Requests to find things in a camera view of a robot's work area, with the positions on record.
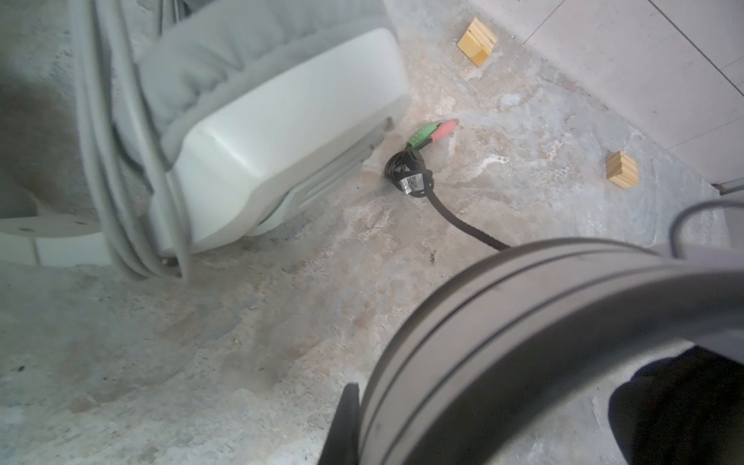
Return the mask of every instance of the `bundled gray cable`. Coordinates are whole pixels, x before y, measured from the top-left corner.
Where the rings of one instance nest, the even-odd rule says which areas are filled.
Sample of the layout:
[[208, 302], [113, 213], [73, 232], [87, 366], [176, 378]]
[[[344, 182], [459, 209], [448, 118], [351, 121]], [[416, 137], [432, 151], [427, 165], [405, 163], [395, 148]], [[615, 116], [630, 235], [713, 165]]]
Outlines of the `bundled gray cable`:
[[[80, 152], [93, 204], [114, 265], [134, 279], [189, 278], [188, 233], [166, 180], [157, 137], [142, 99], [119, 1], [71, 0]], [[132, 121], [136, 149], [153, 201], [164, 216], [178, 266], [167, 266], [138, 217], [124, 182], [124, 155], [112, 121], [111, 62], [121, 84], [125, 115]]]

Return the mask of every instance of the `ear pad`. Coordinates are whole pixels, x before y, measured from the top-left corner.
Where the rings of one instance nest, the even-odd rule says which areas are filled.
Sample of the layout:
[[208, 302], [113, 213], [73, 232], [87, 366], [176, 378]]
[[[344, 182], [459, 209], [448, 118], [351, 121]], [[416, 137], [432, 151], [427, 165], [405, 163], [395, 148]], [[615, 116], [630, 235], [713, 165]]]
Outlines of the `ear pad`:
[[[382, 0], [217, 0], [199, 9], [167, 30], [138, 64], [150, 123], [169, 164], [189, 129], [206, 116], [377, 28], [394, 32]], [[134, 147], [120, 108], [115, 108], [119, 136]]]

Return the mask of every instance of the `white tag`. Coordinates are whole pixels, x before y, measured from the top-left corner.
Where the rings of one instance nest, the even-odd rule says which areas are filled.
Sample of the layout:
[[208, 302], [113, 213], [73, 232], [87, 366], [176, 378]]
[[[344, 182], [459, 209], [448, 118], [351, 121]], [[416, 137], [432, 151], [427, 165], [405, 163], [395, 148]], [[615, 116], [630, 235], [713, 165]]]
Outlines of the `white tag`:
[[413, 176], [401, 179], [400, 187], [402, 187], [403, 192], [407, 194], [417, 190], [423, 190], [423, 175], [421, 173], [416, 173]]

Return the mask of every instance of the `wooden block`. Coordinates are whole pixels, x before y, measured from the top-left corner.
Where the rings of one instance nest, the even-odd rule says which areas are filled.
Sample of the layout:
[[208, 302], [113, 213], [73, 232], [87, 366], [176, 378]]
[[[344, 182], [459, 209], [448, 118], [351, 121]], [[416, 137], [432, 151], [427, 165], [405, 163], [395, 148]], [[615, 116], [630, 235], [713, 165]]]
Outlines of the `wooden block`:
[[625, 152], [615, 152], [606, 160], [607, 179], [616, 185], [627, 189], [637, 186], [641, 182], [638, 175], [638, 163]]
[[477, 66], [483, 65], [491, 55], [493, 46], [496, 44], [498, 39], [493, 35], [486, 25], [473, 18], [470, 26], [468, 26], [465, 35], [458, 42], [458, 48], [462, 50], [468, 58], [472, 60]]

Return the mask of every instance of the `black wire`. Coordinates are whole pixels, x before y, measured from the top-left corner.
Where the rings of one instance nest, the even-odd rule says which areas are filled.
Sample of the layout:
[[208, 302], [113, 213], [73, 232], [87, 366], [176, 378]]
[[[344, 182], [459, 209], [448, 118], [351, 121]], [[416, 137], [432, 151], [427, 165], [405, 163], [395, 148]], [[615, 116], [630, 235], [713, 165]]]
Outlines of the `black wire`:
[[706, 202], [700, 202], [691, 207], [685, 208], [681, 211], [672, 221], [672, 225], [669, 227], [669, 246], [672, 257], [684, 258], [682, 253], [680, 236], [682, 235], [682, 226], [691, 216], [694, 214], [710, 210], [711, 208], [744, 208], [744, 202], [738, 202], [736, 200], [708, 200]]
[[419, 153], [419, 148], [425, 147], [429, 142], [431, 142], [431, 139], [425, 140], [416, 148], [406, 147], [402, 152], [393, 155], [385, 165], [385, 176], [391, 180], [398, 190], [403, 191], [403, 186], [400, 184], [400, 181], [404, 178], [415, 176], [420, 173], [423, 180], [423, 189], [414, 190], [410, 192], [409, 195], [417, 198], [426, 197], [434, 209], [451, 225], [455, 226], [465, 234], [480, 240], [487, 246], [493, 247], [499, 251], [509, 248], [510, 246], [504, 244], [502, 241], [494, 239], [480, 229], [457, 218], [454, 213], [442, 204], [439, 197], [434, 193], [434, 179], [432, 177], [432, 172], [426, 169], [426, 164]]

